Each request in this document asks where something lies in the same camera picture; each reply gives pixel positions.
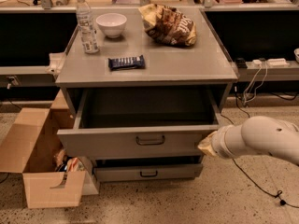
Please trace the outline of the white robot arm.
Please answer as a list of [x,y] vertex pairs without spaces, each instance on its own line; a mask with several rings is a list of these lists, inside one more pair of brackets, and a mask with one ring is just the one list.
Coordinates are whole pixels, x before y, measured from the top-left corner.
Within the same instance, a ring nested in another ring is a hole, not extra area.
[[200,141],[198,148],[223,159],[267,155],[299,165],[299,127],[285,120],[256,116],[240,125],[222,126]]

